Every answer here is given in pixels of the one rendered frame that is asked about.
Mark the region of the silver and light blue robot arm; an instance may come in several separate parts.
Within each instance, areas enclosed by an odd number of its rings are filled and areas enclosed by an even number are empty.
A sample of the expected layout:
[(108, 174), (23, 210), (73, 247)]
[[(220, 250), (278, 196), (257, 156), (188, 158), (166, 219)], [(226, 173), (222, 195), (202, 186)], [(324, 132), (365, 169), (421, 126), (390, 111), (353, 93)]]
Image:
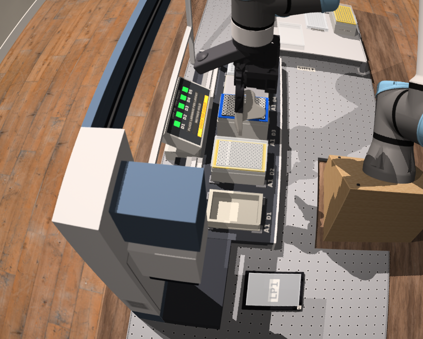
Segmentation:
[[(340, 0), (231, 0), (231, 35), (247, 47), (262, 47), (274, 37), (275, 17), (333, 12)], [(196, 55), (201, 75), (250, 54), (229, 40)], [(423, 147), (423, 0), (419, 0), (416, 75), (407, 82), (380, 81), (375, 94), (373, 138), (362, 171), (395, 184), (415, 181), (414, 143)]]

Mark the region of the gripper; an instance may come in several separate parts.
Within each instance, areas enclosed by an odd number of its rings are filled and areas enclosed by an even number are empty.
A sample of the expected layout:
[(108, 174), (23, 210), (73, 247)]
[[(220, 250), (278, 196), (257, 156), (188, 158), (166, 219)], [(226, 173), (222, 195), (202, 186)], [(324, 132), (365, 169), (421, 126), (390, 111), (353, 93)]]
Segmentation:
[[(242, 45), (232, 38), (233, 45), (250, 56), (233, 62), (235, 106), (234, 125), (242, 136), (243, 121), (263, 118), (266, 109), (256, 103), (256, 95), (247, 88), (265, 90), (265, 93), (277, 94), (280, 35), (273, 35), (270, 43), (261, 47)], [(246, 94), (246, 99), (245, 99)], [(245, 103), (244, 103), (245, 99)]]

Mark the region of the cream one-well reservoir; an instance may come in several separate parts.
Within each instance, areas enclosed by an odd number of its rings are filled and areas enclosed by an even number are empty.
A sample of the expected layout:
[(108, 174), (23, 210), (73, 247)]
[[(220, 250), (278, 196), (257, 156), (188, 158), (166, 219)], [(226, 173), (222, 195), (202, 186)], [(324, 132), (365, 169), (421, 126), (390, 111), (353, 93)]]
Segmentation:
[(210, 189), (208, 227), (260, 231), (263, 193)]

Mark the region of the light grey rectangular panel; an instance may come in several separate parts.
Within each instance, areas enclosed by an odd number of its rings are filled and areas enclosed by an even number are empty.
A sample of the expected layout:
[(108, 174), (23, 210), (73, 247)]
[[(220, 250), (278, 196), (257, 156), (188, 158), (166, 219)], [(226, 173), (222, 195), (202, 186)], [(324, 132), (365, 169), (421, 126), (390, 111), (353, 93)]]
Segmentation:
[(249, 273), (246, 306), (299, 306), (301, 274)]

